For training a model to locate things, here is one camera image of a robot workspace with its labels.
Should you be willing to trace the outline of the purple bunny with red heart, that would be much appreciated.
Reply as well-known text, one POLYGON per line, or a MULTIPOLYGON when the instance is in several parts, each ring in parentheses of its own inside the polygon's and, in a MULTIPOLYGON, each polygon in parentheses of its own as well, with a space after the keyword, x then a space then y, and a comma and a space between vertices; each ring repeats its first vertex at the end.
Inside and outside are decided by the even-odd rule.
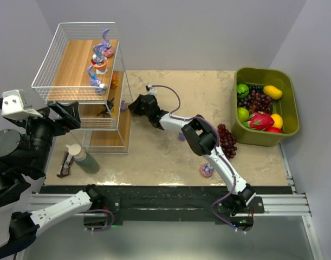
POLYGON ((120 112, 125 112, 127 110, 128 110, 128 104, 126 103, 125 100, 122 100, 120 104, 120 112))

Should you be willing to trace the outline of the orange dragon toy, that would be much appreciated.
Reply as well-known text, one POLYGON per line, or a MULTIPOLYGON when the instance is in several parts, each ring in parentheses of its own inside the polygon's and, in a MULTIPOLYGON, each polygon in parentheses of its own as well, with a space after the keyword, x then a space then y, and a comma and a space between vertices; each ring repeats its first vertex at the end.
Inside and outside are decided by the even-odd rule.
POLYGON ((119 75, 117 72, 113 72, 110 87, 112 89, 115 89, 118 86, 118 84, 119 84, 119 75))

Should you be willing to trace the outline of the small purple bunny toy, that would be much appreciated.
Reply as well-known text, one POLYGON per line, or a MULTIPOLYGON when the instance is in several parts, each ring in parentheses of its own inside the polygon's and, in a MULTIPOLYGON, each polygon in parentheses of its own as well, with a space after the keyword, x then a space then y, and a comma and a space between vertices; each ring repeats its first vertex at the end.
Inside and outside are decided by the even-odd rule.
POLYGON ((87 72, 90 77, 90 85, 92 87, 95 87, 95 92, 97 94, 103 94, 107 89, 107 85, 97 77, 96 73, 93 73, 93 65, 90 65, 87 68, 87 72))

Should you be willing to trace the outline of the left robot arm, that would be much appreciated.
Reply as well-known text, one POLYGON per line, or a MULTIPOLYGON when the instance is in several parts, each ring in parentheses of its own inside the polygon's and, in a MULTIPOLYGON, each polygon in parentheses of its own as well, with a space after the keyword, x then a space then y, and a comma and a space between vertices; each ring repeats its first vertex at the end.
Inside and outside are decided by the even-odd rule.
POLYGON ((72 197, 33 212, 16 212, 14 207, 33 180, 45 176, 53 138, 81 126, 79 103, 61 105, 56 101, 38 110, 36 115, 10 119, 25 129, 0 131, 0 259, 29 247, 50 227, 81 212, 98 210, 104 196, 94 184, 85 186, 72 197))

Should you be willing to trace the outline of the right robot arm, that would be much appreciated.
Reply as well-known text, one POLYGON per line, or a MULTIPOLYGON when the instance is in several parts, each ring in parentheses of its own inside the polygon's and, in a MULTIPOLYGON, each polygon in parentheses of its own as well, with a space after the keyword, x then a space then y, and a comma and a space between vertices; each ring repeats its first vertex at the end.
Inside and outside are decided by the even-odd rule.
POLYGON ((205 158, 222 178, 235 203, 249 206, 256 192, 228 161, 219 145, 217 130, 207 120, 199 115, 191 118, 173 115, 161 109, 151 94, 139 95, 128 109, 134 115, 147 117, 154 128, 182 132, 192 152, 205 158))

